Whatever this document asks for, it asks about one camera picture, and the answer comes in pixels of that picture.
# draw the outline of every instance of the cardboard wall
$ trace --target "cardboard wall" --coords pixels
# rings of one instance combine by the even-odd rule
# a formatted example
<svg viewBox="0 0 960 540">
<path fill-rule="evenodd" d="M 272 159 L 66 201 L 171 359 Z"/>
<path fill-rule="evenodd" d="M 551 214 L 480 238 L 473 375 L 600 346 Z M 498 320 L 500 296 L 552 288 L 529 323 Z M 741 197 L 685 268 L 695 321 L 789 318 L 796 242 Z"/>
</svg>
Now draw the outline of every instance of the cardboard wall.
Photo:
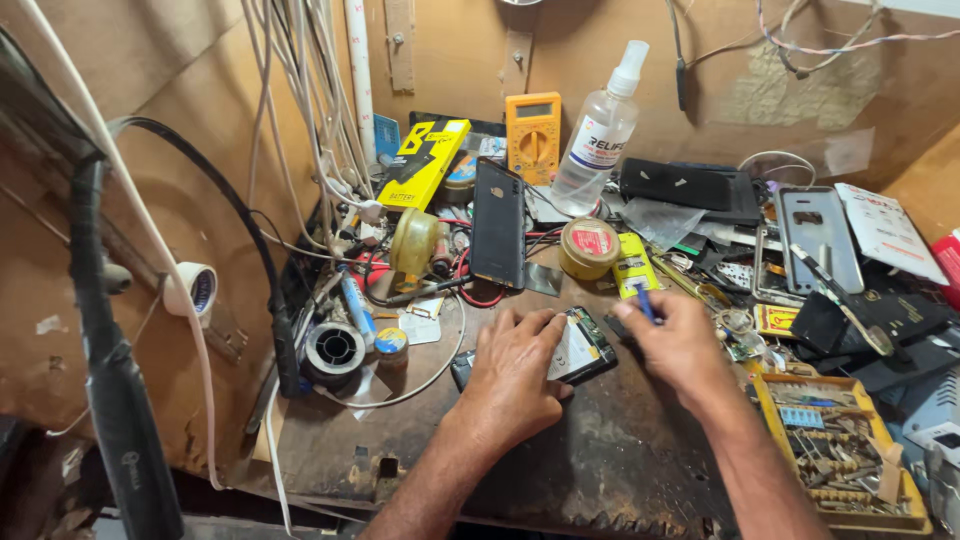
<svg viewBox="0 0 960 540">
<path fill-rule="evenodd" d="M 768 26 L 779 23 L 789 3 L 763 1 Z M 497 0 L 416 0 L 415 89 L 395 92 L 383 4 L 367 2 L 373 104 L 404 133 L 410 110 L 502 121 L 498 75 L 507 30 L 512 19 L 533 11 L 527 91 L 561 93 L 564 143 L 585 98 L 606 84 L 629 39 L 651 45 L 634 96 L 641 114 L 629 157 L 736 166 L 755 152 L 782 149 L 823 167 L 831 148 L 833 170 L 844 170 L 866 150 L 866 170 L 830 180 L 881 190 L 960 120 L 960 66 L 946 61 L 960 53 L 960 39 L 870 47 L 798 81 L 761 38 L 752 0 L 675 1 L 687 63 L 743 37 L 740 48 L 688 68 L 686 113 L 677 105 L 672 27 L 664 3 L 655 0 L 543 0 L 523 8 Z M 813 2 L 794 17 L 788 36 L 804 46 L 841 46 L 868 12 L 863 5 Z M 865 38 L 958 26 L 955 19 L 886 11 Z M 792 58 L 797 65 L 815 62 Z M 797 169 L 782 174 L 804 181 Z"/>
<path fill-rule="evenodd" d="M 342 5 L 334 16 L 343 21 Z M 239 2 L 234 0 L 108 0 L 62 3 L 41 1 L 55 30 L 78 65 L 104 117 L 136 113 L 178 131 L 227 177 L 246 198 L 252 125 L 260 78 Z M 0 7 L 0 20 L 50 82 L 76 110 L 77 102 L 60 79 L 46 46 L 18 5 Z M 338 42 L 346 42 L 343 24 Z M 348 74 L 348 58 L 340 59 Z M 281 72 L 272 77 L 286 158 L 300 207 L 293 209 L 274 151 L 267 122 L 257 161 L 256 207 L 266 212 L 285 239 L 299 233 L 317 202 L 310 179 L 308 133 Z M 181 260 L 212 265 L 218 272 L 218 300 L 249 335 L 245 353 L 234 365 L 210 350 L 217 412 L 217 455 L 221 471 L 242 453 L 246 426 L 260 385 L 270 368 L 271 317 L 266 275 L 247 230 L 226 200 L 176 150 L 154 135 L 131 128 L 118 141 L 141 197 L 164 240 Z M 2 182 L 61 231 L 68 232 L 57 197 L 35 180 L 35 170 L 0 146 Z M 116 184 L 107 180 L 104 208 L 117 225 L 155 262 L 145 231 L 133 218 Z M 0 413 L 13 414 L 54 430 L 65 428 L 86 407 L 85 358 L 69 254 L 62 243 L 29 213 L 0 196 Z M 278 268 L 286 262 L 271 245 Z M 114 317 L 132 339 L 155 298 L 153 289 L 135 282 L 113 297 Z M 56 316 L 56 330 L 43 333 L 38 323 Z M 163 450 L 174 466 L 203 473 L 206 422 L 200 364 L 185 319 L 160 304 L 135 344 L 153 404 Z M 93 436 L 88 420 L 77 433 Z"/>
</svg>

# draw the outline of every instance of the multimeter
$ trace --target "multimeter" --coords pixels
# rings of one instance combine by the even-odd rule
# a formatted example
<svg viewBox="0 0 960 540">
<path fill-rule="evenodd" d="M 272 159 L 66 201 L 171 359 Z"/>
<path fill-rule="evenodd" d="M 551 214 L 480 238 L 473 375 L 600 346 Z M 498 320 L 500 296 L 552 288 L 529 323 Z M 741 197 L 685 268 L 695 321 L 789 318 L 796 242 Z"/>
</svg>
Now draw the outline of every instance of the multimeter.
<svg viewBox="0 0 960 540">
<path fill-rule="evenodd" d="M 507 159 L 530 185 L 550 185 L 560 165 L 560 94 L 507 98 Z"/>
</svg>

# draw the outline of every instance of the wooden workbench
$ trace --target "wooden workbench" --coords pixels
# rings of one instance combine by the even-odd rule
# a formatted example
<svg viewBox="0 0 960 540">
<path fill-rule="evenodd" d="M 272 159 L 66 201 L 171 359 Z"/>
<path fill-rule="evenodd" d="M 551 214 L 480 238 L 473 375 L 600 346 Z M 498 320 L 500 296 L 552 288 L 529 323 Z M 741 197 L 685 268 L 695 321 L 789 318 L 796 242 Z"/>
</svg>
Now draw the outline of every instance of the wooden workbench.
<svg viewBox="0 0 960 540">
<path fill-rule="evenodd" d="M 534 261 L 556 267 L 554 248 Z M 487 298 L 483 292 L 478 289 L 476 295 Z M 494 308 L 465 304 L 461 351 L 475 347 L 479 330 L 500 310 L 580 305 L 614 345 L 619 364 L 577 386 L 557 425 L 501 459 L 464 505 L 461 519 L 604 537 L 702 538 L 705 519 L 709 528 L 733 527 L 732 509 L 699 424 L 669 388 L 651 380 L 602 320 L 617 300 L 616 289 L 601 292 L 593 282 L 564 276 L 561 298 L 527 290 Z M 460 316 L 458 308 L 442 308 L 441 341 L 411 347 L 405 377 L 377 372 L 393 396 L 416 388 L 447 362 L 459 338 Z M 319 395 L 291 402 L 278 443 L 287 496 L 300 504 L 381 506 L 417 463 L 459 395 L 446 373 L 418 396 L 379 408 L 362 422 Z M 382 478 L 384 458 L 396 460 L 396 478 Z M 273 490 L 272 481 L 269 464 L 254 462 L 238 487 L 266 493 Z"/>
</svg>

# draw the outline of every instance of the plastic spray bottle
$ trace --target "plastic spray bottle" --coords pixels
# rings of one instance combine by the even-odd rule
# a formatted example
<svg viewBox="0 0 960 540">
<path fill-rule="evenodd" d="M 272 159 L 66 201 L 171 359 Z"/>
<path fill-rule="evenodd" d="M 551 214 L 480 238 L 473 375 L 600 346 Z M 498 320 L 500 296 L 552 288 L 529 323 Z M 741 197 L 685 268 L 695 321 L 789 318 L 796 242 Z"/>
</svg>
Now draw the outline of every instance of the plastic spray bottle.
<svg viewBox="0 0 960 540">
<path fill-rule="evenodd" d="M 587 96 L 550 187 L 550 200 L 558 210 L 584 216 L 596 207 L 600 192 L 636 127 L 639 108 L 630 98 L 640 82 L 640 68 L 649 51 L 646 42 L 630 41 L 607 89 Z"/>
</svg>

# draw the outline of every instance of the yellow tool box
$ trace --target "yellow tool box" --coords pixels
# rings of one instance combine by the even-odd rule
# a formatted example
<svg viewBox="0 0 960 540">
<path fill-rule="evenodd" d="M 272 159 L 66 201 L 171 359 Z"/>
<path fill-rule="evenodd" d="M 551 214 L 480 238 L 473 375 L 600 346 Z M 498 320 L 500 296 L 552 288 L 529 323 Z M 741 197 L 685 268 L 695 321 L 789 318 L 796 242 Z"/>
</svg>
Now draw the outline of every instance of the yellow tool box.
<svg viewBox="0 0 960 540">
<path fill-rule="evenodd" d="M 886 494 L 887 498 L 895 494 L 895 502 L 887 503 L 880 498 L 882 494 L 874 495 L 885 488 L 887 467 L 895 467 L 886 460 L 899 459 L 894 456 L 898 445 L 890 438 L 859 380 L 768 373 L 754 378 L 754 388 L 767 427 L 830 528 L 906 534 L 933 531 L 923 497 L 901 466 L 891 469 L 893 482 L 886 486 L 896 490 L 887 489 Z M 811 425 L 817 422 L 823 427 Z M 868 459 L 843 451 L 858 444 L 866 448 L 862 441 L 876 451 L 875 460 L 883 463 L 876 471 L 880 478 L 876 489 L 866 481 L 859 483 L 854 479 L 873 471 L 873 466 L 865 463 Z M 804 456 L 797 456 L 798 448 L 802 448 Z M 824 455 L 820 449 L 828 449 L 828 453 Z"/>
</svg>

